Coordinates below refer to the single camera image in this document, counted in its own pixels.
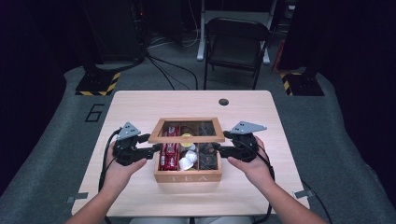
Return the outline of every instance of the human hand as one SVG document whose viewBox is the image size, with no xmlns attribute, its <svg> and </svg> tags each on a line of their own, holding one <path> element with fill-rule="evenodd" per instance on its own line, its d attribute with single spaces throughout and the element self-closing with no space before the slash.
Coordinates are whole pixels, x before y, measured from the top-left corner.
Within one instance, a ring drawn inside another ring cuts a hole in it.
<svg viewBox="0 0 396 224">
<path fill-rule="evenodd" d="M 120 193 L 125 189 L 129 180 L 131 179 L 132 174 L 142 168 L 146 163 L 147 159 L 142 159 L 140 161 L 134 162 L 131 165 L 123 166 L 116 161 L 113 161 L 113 148 L 115 142 L 111 143 L 106 158 L 106 167 L 108 169 L 106 171 L 105 183 L 101 189 L 103 192 L 107 192 L 113 197 L 118 197 Z"/>
<path fill-rule="evenodd" d="M 265 149 L 264 143 L 262 140 L 254 136 L 256 138 L 257 144 L 259 145 L 259 153 L 266 159 L 268 160 L 267 156 L 265 155 L 264 151 L 262 150 Z M 272 179 L 268 166 L 260 159 L 259 157 L 256 157 L 253 161 L 251 162 L 244 162 L 237 160 L 236 158 L 229 157 L 227 158 L 227 161 L 233 165 L 234 167 L 238 168 L 242 172 L 245 173 L 247 179 L 252 183 L 256 188 L 266 184 L 266 183 L 272 183 L 274 180 Z"/>
</svg>

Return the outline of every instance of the round black object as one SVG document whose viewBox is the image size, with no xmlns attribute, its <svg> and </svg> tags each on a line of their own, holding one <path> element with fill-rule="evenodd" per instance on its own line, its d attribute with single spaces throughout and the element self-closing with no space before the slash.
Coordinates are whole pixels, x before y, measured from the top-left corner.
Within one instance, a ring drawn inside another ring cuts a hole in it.
<svg viewBox="0 0 396 224">
<path fill-rule="evenodd" d="M 222 98 L 219 100 L 220 105 L 228 105 L 228 103 L 230 103 L 230 102 L 227 99 Z"/>
</svg>

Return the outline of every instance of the wrist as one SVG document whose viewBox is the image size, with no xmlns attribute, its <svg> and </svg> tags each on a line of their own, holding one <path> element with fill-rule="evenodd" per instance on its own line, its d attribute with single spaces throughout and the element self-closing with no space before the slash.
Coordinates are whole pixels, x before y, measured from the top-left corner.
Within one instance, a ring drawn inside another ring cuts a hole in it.
<svg viewBox="0 0 396 224">
<path fill-rule="evenodd" d="M 264 180 L 259 186 L 256 186 L 256 188 L 264 195 L 269 195 L 271 192 L 276 190 L 276 188 L 279 188 L 278 184 L 272 179 L 268 178 Z"/>
<path fill-rule="evenodd" d="M 116 192 L 115 190 L 108 189 L 108 188 L 102 188 L 98 196 L 101 197 L 103 200 L 109 202 L 109 203 L 114 203 L 117 198 L 119 197 L 120 192 Z"/>
</svg>

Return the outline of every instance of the black curtain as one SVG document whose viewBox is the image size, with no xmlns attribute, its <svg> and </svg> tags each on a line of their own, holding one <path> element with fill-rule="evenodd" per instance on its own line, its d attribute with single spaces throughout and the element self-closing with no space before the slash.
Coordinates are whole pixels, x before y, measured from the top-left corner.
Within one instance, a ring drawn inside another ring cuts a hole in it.
<svg viewBox="0 0 396 224">
<path fill-rule="evenodd" d="M 0 1 L 0 32 L 2 194 L 61 102 L 64 73 L 82 65 L 75 46 L 100 57 L 78 0 Z"/>
<path fill-rule="evenodd" d="M 313 65 L 330 80 L 346 131 L 396 206 L 394 8 L 392 1 L 299 1 L 279 67 Z"/>
</svg>

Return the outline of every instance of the wooden box frame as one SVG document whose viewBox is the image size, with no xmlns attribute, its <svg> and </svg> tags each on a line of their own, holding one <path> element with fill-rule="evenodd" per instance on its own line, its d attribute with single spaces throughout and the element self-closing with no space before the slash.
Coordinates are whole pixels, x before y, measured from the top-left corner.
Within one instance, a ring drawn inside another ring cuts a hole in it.
<svg viewBox="0 0 396 224">
<path fill-rule="evenodd" d="M 196 121 L 210 121 L 215 129 L 215 134 L 212 136 L 163 136 L 163 126 L 167 122 L 196 122 Z M 212 142 L 225 142 L 225 137 L 217 118 L 161 118 L 154 130 L 152 131 L 148 142 L 150 144 L 156 143 L 212 143 Z"/>
<path fill-rule="evenodd" d="M 158 183 L 186 183 L 186 182 L 220 182 L 221 156 L 216 153 L 218 160 L 217 170 L 196 171 L 160 171 L 160 153 L 155 153 L 154 177 Z"/>
<path fill-rule="evenodd" d="M 163 136 L 163 130 L 167 123 L 189 123 L 196 121 L 210 121 L 213 124 L 215 135 L 210 136 Z M 199 157 L 199 144 L 224 142 L 225 137 L 217 118 L 161 118 L 154 128 L 148 142 L 157 143 L 194 143 L 197 144 L 197 154 Z M 189 171 L 161 171 L 160 152 L 154 155 L 154 177 L 158 183 L 185 183 L 185 182 L 220 182 L 221 156 L 217 152 L 217 170 L 189 170 Z"/>
</svg>

